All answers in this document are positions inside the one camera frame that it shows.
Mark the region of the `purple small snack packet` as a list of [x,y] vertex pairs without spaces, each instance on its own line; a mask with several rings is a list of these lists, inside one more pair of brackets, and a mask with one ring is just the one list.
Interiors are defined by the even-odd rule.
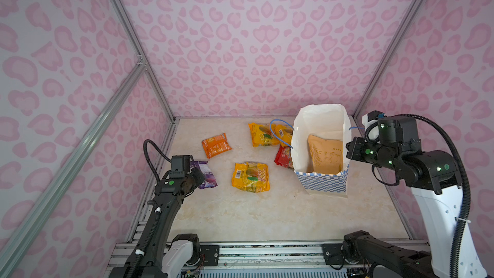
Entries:
[[204,175],[204,181],[199,185],[199,189],[208,189],[217,187],[216,178],[208,166],[208,161],[194,160],[191,162],[191,166],[198,168]]

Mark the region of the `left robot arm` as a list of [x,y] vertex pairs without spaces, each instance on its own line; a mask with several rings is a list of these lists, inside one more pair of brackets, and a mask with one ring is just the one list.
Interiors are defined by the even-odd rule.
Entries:
[[178,277],[185,265],[200,262],[197,234],[180,234],[167,248],[172,224],[185,198],[205,179],[202,171],[191,165],[192,161],[189,155],[171,158],[171,169],[148,202],[153,211],[143,234],[125,264],[113,268],[110,277]]

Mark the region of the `yellow mango candy bag front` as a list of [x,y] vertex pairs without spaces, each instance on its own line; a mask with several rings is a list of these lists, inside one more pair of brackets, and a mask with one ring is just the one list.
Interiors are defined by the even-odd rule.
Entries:
[[236,163],[232,175],[232,186],[251,193],[270,190],[269,168],[264,163]]

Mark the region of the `white paper bag blue handles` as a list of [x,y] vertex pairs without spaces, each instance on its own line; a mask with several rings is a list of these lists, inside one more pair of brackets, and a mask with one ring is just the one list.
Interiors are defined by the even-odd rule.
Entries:
[[294,173],[309,194],[347,196],[350,159],[345,145],[355,129],[342,104],[312,104],[292,124],[275,119],[270,132],[290,150]]

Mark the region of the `orange corn chip packet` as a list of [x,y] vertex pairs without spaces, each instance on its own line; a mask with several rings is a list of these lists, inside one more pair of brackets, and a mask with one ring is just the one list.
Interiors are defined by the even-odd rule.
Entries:
[[232,150],[225,133],[205,139],[201,144],[208,159]]

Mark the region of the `tan kraft paper snack pouch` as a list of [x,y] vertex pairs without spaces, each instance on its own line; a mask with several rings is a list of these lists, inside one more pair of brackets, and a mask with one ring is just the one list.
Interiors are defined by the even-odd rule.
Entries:
[[343,169],[342,141],[327,140],[315,135],[307,138],[311,170],[324,175],[337,175]]

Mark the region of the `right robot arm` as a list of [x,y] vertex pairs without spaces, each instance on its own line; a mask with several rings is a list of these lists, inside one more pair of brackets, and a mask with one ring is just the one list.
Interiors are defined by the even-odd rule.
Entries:
[[364,135],[346,145],[350,160],[373,169],[389,169],[395,184],[404,182],[419,206],[429,251],[415,251],[376,239],[368,232],[347,234],[343,259],[369,261],[401,277],[486,277],[469,229],[471,189],[460,154],[448,133],[430,122],[446,142],[447,151],[424,151],[418,133],[422,117],[388,117],[372,111],[363,118]]

